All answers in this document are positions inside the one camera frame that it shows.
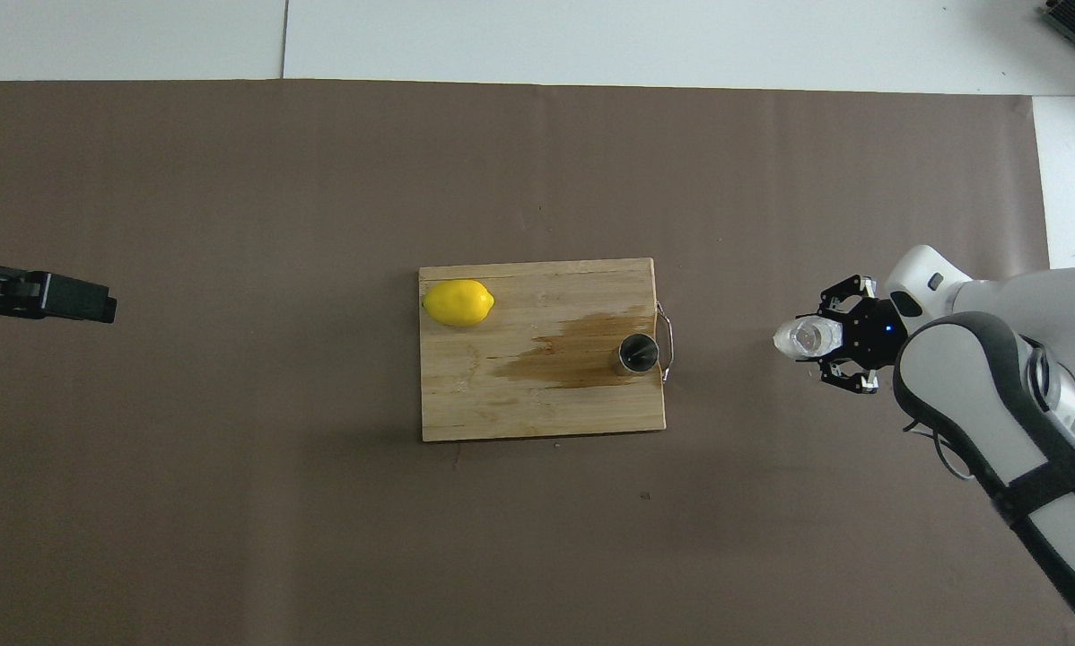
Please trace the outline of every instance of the wet stain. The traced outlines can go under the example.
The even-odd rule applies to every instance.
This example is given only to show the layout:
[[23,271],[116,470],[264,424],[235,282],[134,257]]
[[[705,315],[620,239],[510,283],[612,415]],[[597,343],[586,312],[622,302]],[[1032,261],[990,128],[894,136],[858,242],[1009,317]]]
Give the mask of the wet stain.
[[618,375],[611,368],[611,353],[629,334],[649,333],[654,315],[629,307],[622,314],[591,314],[562,325],[558,335],[535,336],[538,347],[521,353],[512,362],[493,371],[512,381],[536,381],[549,388],[598,388],[620,386],[635,379],[654,379],[657,371],[644,375]]

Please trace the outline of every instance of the yellow lemon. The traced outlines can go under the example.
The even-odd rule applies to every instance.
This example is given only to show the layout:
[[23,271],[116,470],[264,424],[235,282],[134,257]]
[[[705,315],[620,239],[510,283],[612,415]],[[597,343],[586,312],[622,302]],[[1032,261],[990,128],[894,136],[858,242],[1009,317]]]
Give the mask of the yellow lemon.
[[421,305],[443,326],[476,326],[493,307],[493,295],[476,281],[447,281],[431,287]]

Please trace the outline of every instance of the wooden cutting board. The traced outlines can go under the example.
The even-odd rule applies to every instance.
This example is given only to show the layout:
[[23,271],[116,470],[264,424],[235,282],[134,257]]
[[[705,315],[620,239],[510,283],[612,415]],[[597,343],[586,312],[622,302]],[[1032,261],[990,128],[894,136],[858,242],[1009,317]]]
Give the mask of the wooden cutting board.
[[656,338],[653,258],[426,267],[418,302],[454,278],[479,281],[496,305],[471,328],[419,307],[424,442],[665,428],[660,368],[608,363],[625,336]]

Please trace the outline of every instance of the black strap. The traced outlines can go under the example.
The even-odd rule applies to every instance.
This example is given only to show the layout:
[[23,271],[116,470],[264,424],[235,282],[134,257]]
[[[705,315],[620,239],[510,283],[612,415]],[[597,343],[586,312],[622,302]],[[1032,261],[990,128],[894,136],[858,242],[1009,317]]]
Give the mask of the black strap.
[[1034,468],[992,497],[1004,522],[1017,522],[1049,502],[1075,491],[1075,454]]

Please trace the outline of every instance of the brown paper sheet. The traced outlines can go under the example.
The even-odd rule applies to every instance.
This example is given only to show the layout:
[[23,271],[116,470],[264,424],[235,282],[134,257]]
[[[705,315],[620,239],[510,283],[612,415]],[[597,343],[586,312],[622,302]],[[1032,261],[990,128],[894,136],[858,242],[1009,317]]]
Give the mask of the brown paper sheet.
[[[927,242],[1046,269],[1027,98],[0,83],[0,643],[1061,643],[888,389],[773,329]],[[651,257],[670,429],[424,445],[418,267]]]

